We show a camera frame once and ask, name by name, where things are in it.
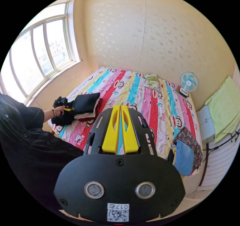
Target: green towel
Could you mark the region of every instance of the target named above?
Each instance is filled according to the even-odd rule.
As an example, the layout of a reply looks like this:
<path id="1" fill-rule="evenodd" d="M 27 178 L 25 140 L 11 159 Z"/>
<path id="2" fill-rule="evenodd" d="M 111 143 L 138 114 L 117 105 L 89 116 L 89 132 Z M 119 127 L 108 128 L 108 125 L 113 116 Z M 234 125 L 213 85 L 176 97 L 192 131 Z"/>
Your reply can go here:
<path id="1" fill-rule="evenodd" d="M 214 143 L 217 143 L 226 134 L 233 133 L 240 122 L 240 90 L 230 76 L 205 102 L 207 104 L 215 129 Z"/>

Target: clothing pile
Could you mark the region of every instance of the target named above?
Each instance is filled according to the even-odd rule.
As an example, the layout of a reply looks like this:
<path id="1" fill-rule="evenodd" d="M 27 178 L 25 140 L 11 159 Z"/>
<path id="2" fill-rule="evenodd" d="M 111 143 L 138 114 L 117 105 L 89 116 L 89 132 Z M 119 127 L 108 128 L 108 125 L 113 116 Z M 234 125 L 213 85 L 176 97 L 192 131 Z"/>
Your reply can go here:
<path id="1" fill-rule="evenodd" d="M 100 93 L 81 94 L 71 102 L 68 102 L 67 98 L 58 97 L 53 103 L 53 108 L 65 106 L 64 114 L 52 118 L 52 124 L 64 126 L 72 124 L 74 119 L 84 122 L 95 118 L 99 97 Z"/>
<path id="2" fill-rule="evenodd" d="M 201 146 L 187 128 L 182 128 L 173 140 L 167 160 L 182 176 L 190 176 L 200 168 L 203 160 Z"/>

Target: floral fabric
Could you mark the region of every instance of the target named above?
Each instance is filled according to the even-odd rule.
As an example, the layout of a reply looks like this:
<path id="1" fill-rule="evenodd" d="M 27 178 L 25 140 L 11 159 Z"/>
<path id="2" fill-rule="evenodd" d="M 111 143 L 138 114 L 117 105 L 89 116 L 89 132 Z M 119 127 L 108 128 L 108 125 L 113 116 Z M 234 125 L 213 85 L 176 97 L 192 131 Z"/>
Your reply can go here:
<path id="1" fill-rule="evenodd" d="M 201 146 L 198 144 L 197 140 L 191 134 L 191 132 L 187 128 L 182 128 L 176 138 L 173 140 L 173 143 L 177 143 L 180 140 L 186 145 L 188 145 L 194 152 L 194 161 L 192 173 L 199 169 L 203 160 L 203 152 L 201 150 Z"/>
<path id="2" fill-rule="evenodd" d="M 153 89 L 153 90 L 160 90 L 160 83 L 158 76 L 156 74 L 145 74 L 146 83 L 144 87 Z"/>

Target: fan grille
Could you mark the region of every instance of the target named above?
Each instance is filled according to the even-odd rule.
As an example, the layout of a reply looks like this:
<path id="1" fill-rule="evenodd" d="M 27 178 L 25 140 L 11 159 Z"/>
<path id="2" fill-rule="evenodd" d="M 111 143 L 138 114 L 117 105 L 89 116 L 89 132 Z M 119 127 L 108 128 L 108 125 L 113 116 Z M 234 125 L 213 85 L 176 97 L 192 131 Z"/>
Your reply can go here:
<path id="1" fill-rule="evenodd" d="M 187 86 L 186 85 L 186 81 L 187 80 L 190 80 L 191 81 L 191 85 L 190 86 Z M 181 83 L 181 86 L 185 88 L 186 91 L 195 91 L 198 87 L 198 78 L 197 76 L 192 73 L 192 72 L 185 72 L 182 74 L 181 78 L 180 78 L 180 83 Z"/>

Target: green pillow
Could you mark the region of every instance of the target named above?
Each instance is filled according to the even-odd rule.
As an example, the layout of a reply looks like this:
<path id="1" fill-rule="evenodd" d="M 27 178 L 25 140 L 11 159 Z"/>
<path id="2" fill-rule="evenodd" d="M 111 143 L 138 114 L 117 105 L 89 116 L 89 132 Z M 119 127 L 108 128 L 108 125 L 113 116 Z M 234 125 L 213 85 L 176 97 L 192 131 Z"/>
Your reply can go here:
<path id="1" fill-rule="evenodd" d="M 145 74 L 144 76 L 146 79 L 144 87 L 153 90 L 160 90 L 160 82 L 157 74 Z"/>

